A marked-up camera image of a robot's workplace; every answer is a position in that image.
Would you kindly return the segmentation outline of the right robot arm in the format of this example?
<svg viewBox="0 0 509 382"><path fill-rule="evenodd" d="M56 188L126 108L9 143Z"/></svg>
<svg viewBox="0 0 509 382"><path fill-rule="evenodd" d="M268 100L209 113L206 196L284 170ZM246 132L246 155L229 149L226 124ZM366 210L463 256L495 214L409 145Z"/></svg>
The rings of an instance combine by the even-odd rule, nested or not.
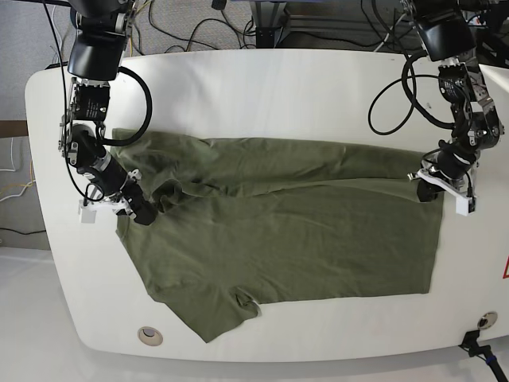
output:
<svg viewBox="0 0 509 382"><path fill-rule="evenodd" d="M136 143L149 127L153 100L146 82L121 65L137 12L135 1L72 1L76 14L76 39L68 60L71 83L64 93L66 109L60 123L58 149L68 169L87 178L80 209L95 213L106 207L119 216L148 226L157 215L139 185L138 170L125 170L109 148ZM106 138L105 119L110 102L110 83L118 75L129 76L141 88L146 115L130 137Z"/></svg>

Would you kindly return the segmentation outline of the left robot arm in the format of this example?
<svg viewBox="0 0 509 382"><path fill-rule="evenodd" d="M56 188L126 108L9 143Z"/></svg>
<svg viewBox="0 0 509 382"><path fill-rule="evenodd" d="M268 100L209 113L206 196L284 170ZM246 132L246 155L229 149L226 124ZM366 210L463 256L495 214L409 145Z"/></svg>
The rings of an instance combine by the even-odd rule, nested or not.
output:
<svg viewBox="0 0 509 382"><path fill-rule="evenodd" d="M440 141L433 153L423 156L416 174L418 199L430 202L439 193L459 193L465 186L468 204L473 205L471 170L481 151L496 146L504 133L476 57L474 36L457 1L405 1L403 5L422 41L422 50L413 54L402 70L404 92L412 105L428 116L407 81L415 61L427 57L437 62L438 87L454 118L451 123L428 118L450 131L451 138Z"/></svg>

